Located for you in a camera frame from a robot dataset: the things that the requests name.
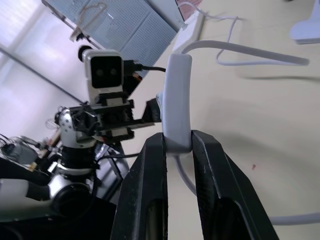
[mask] table surface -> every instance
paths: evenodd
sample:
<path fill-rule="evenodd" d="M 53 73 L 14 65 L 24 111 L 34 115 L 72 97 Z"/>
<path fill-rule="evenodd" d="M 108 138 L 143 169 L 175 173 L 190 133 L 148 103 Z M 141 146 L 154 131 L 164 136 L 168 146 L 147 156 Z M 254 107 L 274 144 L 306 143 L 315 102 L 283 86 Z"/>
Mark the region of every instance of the table surface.
<path fill-rule="evenodd" d="M 210 14 L 239 16 L 231 42 L 310 59 L 309 66 L 221 66 L 217 49 L 196 49 L 190 86 L 191 128 L 213 135 L 251 180 L 269 216 L 320 212 L 320 45 L 297 45 L 290 28 L 309 18 L 314 0 L 204 0 Z M 201 40 L 225 41 L 231 21 L 206 20 Z M 166 67 L 173 44 L 155 66 Z M 222 60 L 246 56 L 225 52 Z M 135 118 L 161 92 L 165 75 L 150 72 L 132 94 Z M 139 152 L 160 124 L 135 131 L 124 141 Z M 183 159 L 194 178 L 193 160 Z M 167 159 L 170 240 L 202 239 L 196 197 Z M 320 225 L 275 226 L 281 240 L 315 240 Z"/>

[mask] wire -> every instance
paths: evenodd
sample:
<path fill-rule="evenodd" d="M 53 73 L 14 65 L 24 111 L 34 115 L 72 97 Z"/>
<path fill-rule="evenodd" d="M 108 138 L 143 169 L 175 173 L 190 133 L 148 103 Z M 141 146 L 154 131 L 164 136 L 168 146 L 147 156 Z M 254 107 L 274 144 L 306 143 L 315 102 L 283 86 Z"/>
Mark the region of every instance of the wire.
<path fill-rule="evenodd" d="M 105 155 L 102 156 L 100 158 L 98 158 L 98 160 L 96 161 L 97 163 L 99 163 L 101 160 L 103 159 L 128 159 L 128 158 L 135 158 L 139 155 L 139 153 L 134 153 L 134 154 L 128 154 L 128 155 L 121 155 L 121 154 L 117 154 L 117 155 Z"/>
<path fill-rule="evenodd" d="M 8 137 L 0 133 L 0 136 L 4 137 L 6 140 L 10 140 Z"/>
<path fill-rule="evenodd" d="M 84 21 L 84 15 L 87 10 L 98 8 L 99 11 L 85 24 L 84 26 L 80 26 Z M 96 5 L 85 6 L 82 8 L 79 20 L 76 23 L 76 27 L 73 29 L 73 32 L 70 36 L 70 40 L 74 42 L 77 36 L 84 32 L 84 30 L 91 25 L 94 21 L 97 20 L 98 16 L 107 8 L 107 5 L 104 2 L 98 2 Z"/>
<path fill-rule="evenodd" d="M 285 54 L 261 50 L 261 49 L 253 48 L 249 46 L 242 46 L 242 45 L 238 45 L 230 42 L 215 41 L 215 40 L 195 41 L 189 44 L 188 46 L 186 46 L 181 53 L 186 54 L 191 50 L 201 49 L 201 48 L 223 49 L 223 50 L 229 50 L 236 53 L 247 54 L 247 55 L 261 57 L 261 58 L 270 59 L 270 60 L 276 60 L 272 64 L 281 62 L 282 65 L 292 65 L 292 66 L 309 65 L 309 60 L 306 58 L 285 55 Z"/>
<path fill-rule="evenodd" d="M 190 191 L 197 196 L 196 186 L 192 183 L 184 168 L 182 167 L 180 157 L 174 156 L 175 165 L 177 170 L 184 181 L 185 185 Z M 305 225 L 305 224 L 316 224 L 320 223 L 320 212 L 292 215 L 292 216 L 270 216 L 269 217 L 272 225 L 276 226 L 291 226 L 291 225 Z"/>
<path fill-rule="evenodd" d="M 226 41 L 226 43 L 228 43 L 228 44 L 230 43 L 232 31 L 234 29 L 236 21 L 240 20 L 240 18 L 238 16 L 213 16 L 213 15 L 209 15 L 208 13 L 202 11 L 196 5 L 194 5 L 194 4 L 190 3 L 190 2 L 182 2 L 182 3 L 180 3 L 178 5 L 178 7 L 181 7 L 182 5 L 189 5 L 189 6 L 193 7 L 195 10 L 197 10 L 199 13 L 201 13 L 202 15 L 204 15 L 207 18 L 210 18 L 210 19 L 217 19 L 217 20 L 231 19 L 231 20 L 233 20 L 233 22 L 231 23 L 231 26 L 230 26 L 230 29 L 229 29 L 229 33 L 228 33 L 228 37 L 227 37 L 227 41 Z M 199 47 L 196 47 L 196 48 L 217 48 L 217 49 L 221 49 L 221 51 L 219 51 L 219 53 L 216 55 L 216 62 L 218 64 L 222 65 L 222 66 L 252 66 L 252 65 L 285 65 L 285 66 L 302 65 L 302 66 L 306 66 L 306 65 L 309 64 L 309 61 L 305 61 L 304 63 L 299 63 L 299 62 L 296 62 L 296 61 L 287 61 L 287 60 L 285 60 L 285 59 L 283 59 L 281 57 L 278 58 L 280 55 L 282 55 L 282 56 L 285 56 L 285 55 L 279 54 L 279 53 L 275 53 L 275 52 L 264 51 L 265 53 L 273 54 L 274 57 L 266 57 L 266 56 L 264 56 L 264 54 L 262 54 L 262 55 L 253 54 L 254 52 L 259 52 L 259 51 L 262 51 L 262 50 L 256 49 L 256 48 L 251 48 L 251 47 L 250 47 L 250 49 L 248 49 L 248 47 L 245 47 L 245 46 L 242 46 L 242 45 L 237 45 L 238 49 L 242 48 L 242 51 L 231 50 L 231 49 L 227 49 L 227 48 L 224 48 L 224 47 L 218 47 L 218 46 L 214 46 L 214 45 L 215 44 L 212 43 L 212 46 L 199 46 Z M 261 57 L 261 58 L 265 58 L 265 59 L 271 59 L 271 60 L 268 60 L 268 61 L 263 60 L 263 61 L 225 62 L 225 61 L 219 60 L 219 57 L 224 52 L 224 50 L 229 50 L 229 51 L 233 51 L 233 52 L 243 53 L 243 54 L 252 55 L 252 56 L 256 56 L 256 57 Z"/>
<path fill-rule="evenodd" d="M 4 145 L 6 145 L 6 143 L 7 143 L 7 142 L 0 137 L 0 150 L 1 150 L 1 148 L 2 148 Z"/>
<path fill-rule="evenodd" d="M 196 186 L 193 184 L 193 182 L 188 177 L 187 173 L 185 172 L 184 168 L 181 165 L 180 157 L 179 156 L 173 156 L 176 168 L 178 169 L 178 172 L 184 181 L 185 185 L 190 189 L 190 191 L 197 196 Z"/>
<path fill-rule="evenodd" d="M 166 72 L 166 69 L 158 66 L 142 66 L 143 70 Z"/>

